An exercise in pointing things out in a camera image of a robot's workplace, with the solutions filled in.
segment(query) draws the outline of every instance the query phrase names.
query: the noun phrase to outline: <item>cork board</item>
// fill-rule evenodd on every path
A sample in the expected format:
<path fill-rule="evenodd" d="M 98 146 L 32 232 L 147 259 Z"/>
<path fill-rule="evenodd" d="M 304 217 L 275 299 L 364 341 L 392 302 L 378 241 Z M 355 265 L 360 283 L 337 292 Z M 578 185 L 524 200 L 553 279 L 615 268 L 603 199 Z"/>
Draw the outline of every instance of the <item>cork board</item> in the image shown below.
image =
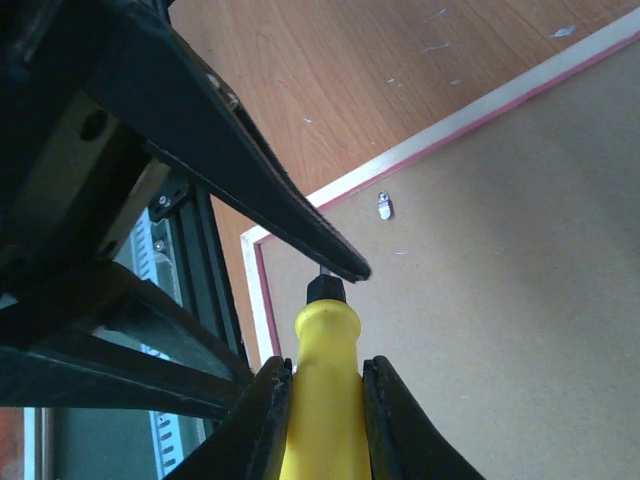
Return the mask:
<path fill-rule="evenodd" d="M 634 44 L 324 212 L 374 271 L 347 286 L 360 359 L 487 478 L 640 475 L 638 71 Z M 261 249 L 295 362 L 317 265 Z"/>

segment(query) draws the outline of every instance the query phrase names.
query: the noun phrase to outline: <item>yellow handle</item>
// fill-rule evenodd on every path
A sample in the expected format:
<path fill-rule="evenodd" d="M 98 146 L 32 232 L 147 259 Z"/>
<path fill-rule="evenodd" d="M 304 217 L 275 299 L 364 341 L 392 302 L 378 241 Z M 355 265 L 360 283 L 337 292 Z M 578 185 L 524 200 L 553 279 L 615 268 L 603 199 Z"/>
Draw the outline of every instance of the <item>yellow handle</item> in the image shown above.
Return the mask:
<path fill-rule="evenodd" d="M 370 480 L 360 319 L 337 300 L 318 300 L 296 318 L 300 339 L 281 480 Z"/>

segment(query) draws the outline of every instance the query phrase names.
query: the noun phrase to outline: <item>pink edge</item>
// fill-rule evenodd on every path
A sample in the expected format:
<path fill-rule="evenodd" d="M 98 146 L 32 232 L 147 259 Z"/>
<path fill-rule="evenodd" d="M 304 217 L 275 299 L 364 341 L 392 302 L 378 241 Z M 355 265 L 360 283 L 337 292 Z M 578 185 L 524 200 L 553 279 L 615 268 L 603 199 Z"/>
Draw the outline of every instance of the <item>pink edge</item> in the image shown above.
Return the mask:
<path fill-rule="evenodd" d="M 341 195 L 338 195 L 336 198 L 329 200 L 328 202 L 322 204 L 322 205 L 318 205 L 316 208 L 318 208 L 319 210 L 324 210 L 326 208 L 329 208 L 339 202 L 341 202 L 342 200 L 344 200 L 345 198 L 353 195 L 354 193 L 358 192 L 359 190 L 362 190 L 363 188 L 368 187 L 369 185 L 374 184 L 375 182 L 377 182 L 378 180 L 380 180 L 381 178 L 386 177 L 387 175 L 390 175 L 398 170 L 400 170 L 401 168 L 409 165 L 410 163 L 413 163 L 414 161 L 418 160 L 419 158 L 424 157 L 426 154 L 436 150 L 437 148 L 440 148 L 443 145 L 446 145 L 447 143 L 451 142 L 452 140 L 455 140 L 456 138 L 460 137 L 461 135 L 464 135 L 465 133 L 478 128 L 479 126 L 483 125 L 484 123 L 488 122 L 489 120 L 492 120 L 493 118 L 497 117 L 498 115 L 502 115 L 505 112 L 508 112 L 509 110 L 513 109 L 514 107 L 517 107 L 518 105 L 520 105 L 521 103 L 525 102 L 526 100 L 529 100 L 530 98 L 538 95 L 539 93 L 542 93 L 543 91 L 547 90 L 548 88 L 553 87 L 554 85 L 557 85 L 558 83 L 562 82 L 563 80 L 575 75 L 578 72 L 581 72 L 582 70 L 584 70 L 587 67 L 590 67 L 591 65 L 599 62 L 600 60 L 602 60 L 605 57 L 608 57 L 609 55 L 612 55 L 613 53 L 617 52 L 618 50 L 620 50 L 621 48 L 627 46 L 628 44 L 634 42 L 635 40 L 640 39 L 640 32 L 635 33 L 634 35 L 621 40 L 620 42 L 616 43 L 615 45 L 612 45 L 611 47 L 603 50 L 602 52 L 594 55 L 593 57 L 589 58 L 588 60 L 585 60 L 584 62 L 582 62 L 579 65 L 576 65 L 575 67 L 567 70 L 564 73 L 561 73 L 560 75 L 558 75 L 555 78 L 552 78 L 551 80 L 543 83 L 542 85 L 529 90 L 527 93 L 523 94 L 522 96 L 516 98 L 515 100 L 512 100 L 511 102 L 507 103 L 506 105 L 503 105 L 500 108 L 497 108 L 496 110 L 488 113 L 487 115 L 485 115 L 484 117 L 476 120 L 473 123 L 470 123 L 469 125 L 467 125 L 466 127 L 461 128 L 460 130 L 457 130 L 455 132 L 453 132 L 451 135 L 449 135 L 448 137 L 443 138 L 442 140 L 439 140 L 435 143 L 432 143 L 431 145 L 429 145 L 428 147 L 426 147 L 423 150 L 420 150 L 419 152 L 411 155 L 410 157 L 402 160 L 401 162 L 396 163 L 395 165 L 392 165 L 391 167 L 389 167 L 388 170 L 379 173 L 378 175 L 376 175 L 375 177 L 370 178 L 369 180 L 365 180 L 364 182 L 362 182 L 359 185 L 355 185 L 353 188 L 351 188 L 350 190 L 347 190 L 346 192 L 342 193 Z M 269 234 L 266 237 L 260 239 L 258 242 L 255 243 L 254 248 L 256 251 L 256 262 L 258 264 L 258 275 L 260 278 L 260 286 L 261 286 L 261 290 L 262 290 L 262 298 L 263 298 L 263 302 L 264 302 L 264 309 L 266 312 L 266 316 L 267 316 L 267 324 L 269 326 L 269 336 L 271 337 L 271 344 L 273 346 L 273 351 L 275 355 L 282 355 L 282 351 L 280 349 L 280 340 L 278 338 L 278 329 L 276 328 L 276 322 L 275 322 L 275 318 L 273 315 L 273 306 L 271 304 L 271 297 L 269 296 L 269 286 L 267 284 L 267 275 L 266 275 L 266 271 L 265 271 L 265 267 L 264 267 L 264 261 L 262 258 L 262 251 L 260 249 L 260 245 L 262 243 L 264 243 L 265 241 L 269 240 L 270 238 L 272 238 L 273 235 Z"/>
<path fill-rule="evenodd" d="M 273 305 L 271 305 L 271 295 L 269 295 L 269 282 L 267 281 L 267 272 L 264 268 L 264 259 L 262 258 L 262 250 L 260 244 L 253 246 L 256 252 L 256 264 L 258 265 L 258 278 L 260 279 L 260 290 L 262 291 L 262 301 L 264 302 L 264 310 L 267 314 L 267 326 L 269 327 L 269 337 L 271 338 L 271 346 L 274 355 L 282 355 L 280 349 L 280 339 L 278 338 L 278 329 L 273 316 Z"/>

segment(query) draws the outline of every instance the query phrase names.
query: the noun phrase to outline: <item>wooden floor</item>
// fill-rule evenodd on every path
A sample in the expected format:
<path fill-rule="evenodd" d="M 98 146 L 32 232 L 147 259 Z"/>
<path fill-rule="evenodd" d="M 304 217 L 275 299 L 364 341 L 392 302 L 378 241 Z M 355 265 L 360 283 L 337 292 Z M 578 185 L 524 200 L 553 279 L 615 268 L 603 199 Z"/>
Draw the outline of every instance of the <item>wooden floor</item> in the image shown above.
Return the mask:
<path fill-rule="evenodd" d="M 179 0 L 175 29 L 309 194 L 640 4 L 626 0 Z M 215 200 L 253 365 L 239 236 Z"/>

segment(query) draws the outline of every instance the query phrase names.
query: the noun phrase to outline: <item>screwdriver handle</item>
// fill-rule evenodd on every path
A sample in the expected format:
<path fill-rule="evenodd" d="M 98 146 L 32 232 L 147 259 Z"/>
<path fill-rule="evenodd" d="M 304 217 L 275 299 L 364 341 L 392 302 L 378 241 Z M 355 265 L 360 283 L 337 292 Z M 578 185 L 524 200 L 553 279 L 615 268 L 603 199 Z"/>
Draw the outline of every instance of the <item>screwdriver handle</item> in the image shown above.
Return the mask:
<path fill-rule="evenodd" d="M 300 340 L 281 480 L 370 480 L 357 313 L 338 300 L 310 303 Z"/>

